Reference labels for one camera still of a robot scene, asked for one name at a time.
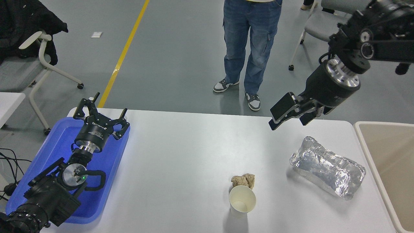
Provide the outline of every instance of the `black cable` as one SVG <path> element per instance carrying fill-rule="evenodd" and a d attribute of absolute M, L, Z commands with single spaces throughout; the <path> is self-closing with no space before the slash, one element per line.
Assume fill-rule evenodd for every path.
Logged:
<path fill-rule="evenodd" d="M 20 167 L 18 161 L 27 161 L 27 162 L 31 162 L 31 161 L 30 160 L 27 160 L 27 159 L 18 159 L 17 156 L 16 156 L 16 153 L 13 150 L 11 150 L 11 149 L 0 148 L 0 150 L 9 150 L 14 155 L 14 158 L 11 158 L 11 157 L 5 156 L 3 153 L 0 152 L 0 156 L 2 156 L 2 157 L 0 157 L 0 160 L 1 159 L 7 160 L 7 162 L 9 163 L 9 166 L 10 166 L 10 170 L 12 171 L 13 179 L 14 179 L 14 183 L 11 183 L 11 184 L 7 185 L 6 187 L 8 188 L 8 190 L 3 190 L 4 194 L 0 197 L 0 200 L 1 199 L 4 199 L 4 200 L 8 201 L 9 199 L 5 198 L 4 196 L 6 194 L 7 195 L 11 195 L 11 193 L 13 193 L 13 191 L 16 188 L 17 184 L 19 183 L 19 181 L 17 181 L 17 169 L 19 169 L 20 172 L 24 175 L 24 172 L 23 172 L 22 168 Z M 10 160 L 14 161 L 14 163 L 16 165 L 16 170 L 15 171 L 13 170 L 13 165 L 10 162 Z"/>
<path fill-rule="evenodd" d="M 14 162 L 16 163 L 16 167 L 18 167 L 20 169 L 20 171 L 22 172 L 22 174 L 24 175 L 24 172 L 23 172 L 22 168 L 19 166 L 19 163 L 17 162 L 16 153 L 12 149 L 8 149 L 8 148 L 0 148 L 0 150 L 9 150 L 9 151 L 11 151 L 13 153 L 14 159 L 15 159 Z"/>
<path fill-rule="evenodd" d="M 7 158 L 4 158 L 4 159 L 7 160 L 7 162 L 9 163 L 10 170 L 12 171 L 12 174 L 13 174 L 14 182 L 16 183 L 17 182 L 17 176 L 16 176 L 16 174 L 14 174 L 12 163 L 9 161 L 9 159 L 7 159 Z"/>
<path fill-rule="evenodd" d="M 322 64 L 322 58 L 324 58 L 326 56 L 330 57 L 331 56 L 331 52 L 329 51 L 327 53 L 322 54 L 322 56 L 319 57 L 319 64 Z"/>
<path fill-rule="evenodd" d="M 1 199 L 4 199 L 4 200 L 6 200 L 6 201 L 9 201 L 9 199 L 5 198 L 5 197 L 4 197 L 4 195 L 6 195 L 6 192 L 4 192 L 3 196 L 1 196 L 1 197 L 0 197 L 0 200 L 1 200 Z"/>

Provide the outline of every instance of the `black robotic arm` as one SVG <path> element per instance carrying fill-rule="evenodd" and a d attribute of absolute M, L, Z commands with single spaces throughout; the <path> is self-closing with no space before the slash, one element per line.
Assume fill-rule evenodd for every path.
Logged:
<path fill-rule="evenodd" d="M 407 1 L 372 0 L 338 28 L 305 90 L 299 95 L 288 92 L 270 109 L 272 130 L 290 118 L 306 125 L 330 113 L 359 90 L 358 74 L 370 68 L 368 60 L 400 62 L 395 70 L 399 75 L 414 63 L 414 9 Z"/>
<path fill-rule="evenodd" d="M 43 227 L 49 227 L 49 222 L 60 226 L 81 205 L 77 198 L 83 191 L 104 187 L 105 172 L 87 170 L 87 165 L 93 153 L 102 151 L 110 135 L 116 140 L 122 138 L 130 124 L 125 119 L 127 109 L 115 120 L 100 114 L 95 107 L 98 96 L 99 92 L 92 100 L 82 99 L 75 111 L 73 118 L 83 120 L 84 125 L 72 144 L 69 160 L 65 163 L 60 158 L 51 164 L 29 183 L 31 188 L 24 194 L 27 199 L 24 204 L 9 215 L 0 213 L 1 233 L 38 233 Z M 89 116 L 85 117 L 83 107 L 88 108 Z M 115 125 L 122 128 L 114 131 Z M 88 175 L 100 176 L 100 184 L 88 187 Z"/>

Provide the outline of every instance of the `chair leg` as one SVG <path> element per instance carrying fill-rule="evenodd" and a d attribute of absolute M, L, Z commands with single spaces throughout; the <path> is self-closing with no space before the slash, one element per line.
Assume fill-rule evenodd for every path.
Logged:
<path fill-rule="evenodd" d="M 78 88 L 79 89 L 82 89 L 83 88 L 83 83 L 82 83 L 81 80 L 73 77 L 72 75 L 66 73 L 65 71 L 62 71 L 62 70 L 56 68 L 55 66 L 52 66 L 51 64 L 49 64 L 49 63 L 46 62 L 45 57 L 44 57 L 45 49 L 46 49 L 46 43 L 47 43 L 47 41 L 42 40 L 42 43 L 40 44 L 40 49 L 39 49 L 39 60 L 40 60 L 40 63 L 42 63 L 42 65 L 44 65 L 46 68 L 51 69 L 53 71 L 56 71 L 57 73 L 59 73 L 59 74 L 65 76 L 65 77 L 69 78 L 70 80 L 78 83 Z"/>
<path fill-rule="evenodd" d="M 37 84 L 33 87 L 29 94 L 29 102 L 31 107 L 33 108 L 34 112 L 36 113 L 37 117 L 39 118 L 40 122 L 42 123 L 44 127 L 44 133 L 50 132 L 50 127 L 48 123 L 46 122 L 45 118 L 43 117 L 42 113 L 40 112 L 39 107 L 34 101 L 34 94 L 37 92 L 37 90 L 40 88 L 40 86 L 44 83 L 44 81 L 49 77 L 49 75 L 52 73 L 52 70 L 47 69 L 46 73 L 43 75 L 43 77 L 37 82 Z"/>
<path fill-rule="evenodd" d="M 290 63 L 289 63 L 289 70 L 290 71 L 293 71 L 295 69 L 295 67 L 293 65 L 293 60 L 295 59 L 296 52 L 298 51 L 299 45 L 301 45 L 302 41 L 305 39 L 305 35 L 306 35 L 306 32 L 304 30 L 301 34 L 301 37 L 299 38 L 298 44 L 296 45 L 296 48 L 295 48 L 295 51 L 293 52 L 292 59 L 290 60 Z"/>

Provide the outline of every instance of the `chair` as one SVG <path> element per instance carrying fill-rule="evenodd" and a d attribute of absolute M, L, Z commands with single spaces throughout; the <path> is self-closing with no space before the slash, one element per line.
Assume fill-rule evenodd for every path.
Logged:
<path fill-rule="evenodd" d="M 289 63 L 289 70 L 294 70 L 293 61 L 299 45 L 303 44 L 306 33 L 317 39 L 328 42 L 329 36 L 338 32 L 338 23 L 345 24 L 349 18 L 338 15 L 338 12 L 344 12 L 344 15 L 352 14 L 356 10 L 365 9 L 369 2 L 370 0 L 321 0 L 320 5 L 323 8 L 335 10 L 335 14 L 324 12 L 320 7 L 315 9 L 317 4 L 313 4 L 309 13 L 309 18 L 306 21 L 305 28 L 299 38 L 292 59 Z"/>
<path fill-rule="evenodd" d="M 41 31 L 36 32 L 23 42 L 19 49 L 25 49 L 34 42 L 40 43 L 38 58 L 29 57 L 20 59 L 18 57 L 7 57 L 0 65 L 0 92 L 22 92 L 33 84 L 33 89 L 29 94 L 29 102 L 44 127 L 43 132 L 45 135 L 48 135 L 51 129 L 34 101 L 34 94 L 46 81 L 50 73 L 55 71 L 73 80 L 77 83 L 77 88 L 79 89 L 83 89 L 84 86 L 81 80 L 49 64 L 51 59 L 49 55 L 45 54 L 45 48 L 46 43 L 50 40 L 52 40 L 50 35 Z M 35 80 L 40 76 L 41 78 L 36 83 Z"/>

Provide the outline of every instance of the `blue jeans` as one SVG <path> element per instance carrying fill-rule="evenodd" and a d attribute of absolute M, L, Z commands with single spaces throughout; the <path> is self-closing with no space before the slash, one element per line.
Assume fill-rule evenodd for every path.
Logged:
<path fill-rule="evenodd" d="M 225 80 L 236 83 L 246 57 L 247 36 L 250 29 L 251 53 L 244 79 L 245 92 L 257 94 L 263 81 L 270 49 L 277 32 L 282 0 L 250 2 L 247 0 L 224 1 L 224 40 L 227 52 L 224 57 Z"/>

